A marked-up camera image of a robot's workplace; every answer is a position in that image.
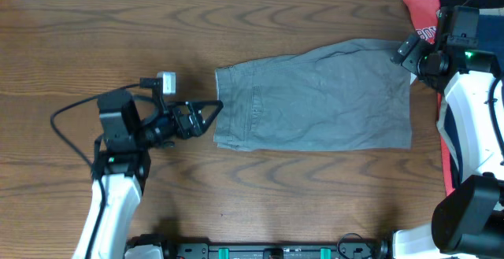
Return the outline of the grey shorts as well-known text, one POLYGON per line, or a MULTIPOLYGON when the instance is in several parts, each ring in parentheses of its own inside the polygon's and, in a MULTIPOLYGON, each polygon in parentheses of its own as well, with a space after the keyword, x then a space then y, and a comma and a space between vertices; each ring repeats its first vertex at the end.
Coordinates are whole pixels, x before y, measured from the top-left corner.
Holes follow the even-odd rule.
POLYGON ((401 43, 352 39, 216 70, 213 140, 238 151, 409 149, 410 73, 401 43))

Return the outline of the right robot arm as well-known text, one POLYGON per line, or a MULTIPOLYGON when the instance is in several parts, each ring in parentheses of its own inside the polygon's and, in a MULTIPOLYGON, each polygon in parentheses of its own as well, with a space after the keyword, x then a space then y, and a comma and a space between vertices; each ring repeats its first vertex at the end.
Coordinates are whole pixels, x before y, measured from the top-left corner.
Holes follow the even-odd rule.
POLYGON ((480 11, 443 7, 435 42, 412 34, 391 61, 442 95, 438 129, 460 184, 428 224, 396 231, 389 258, 503 256, 503 71, 478 47, 480 11))

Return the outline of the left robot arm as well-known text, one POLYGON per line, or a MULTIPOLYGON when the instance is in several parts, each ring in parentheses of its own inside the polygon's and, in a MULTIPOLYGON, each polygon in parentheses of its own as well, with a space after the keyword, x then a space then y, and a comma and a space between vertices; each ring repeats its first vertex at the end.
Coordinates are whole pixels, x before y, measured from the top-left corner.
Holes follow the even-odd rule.
POLYGON ((150 172, 153 148, 171 146, 173 138, 203 135, 224 105, 219 100, 166 103, 156 96, 157 112, 139 118, 133 95, 111 91, 98 98, 103 135, 94 144, 91 207, 75 258, 166 258, 174 253, 156 235, 129 239, 150 172))

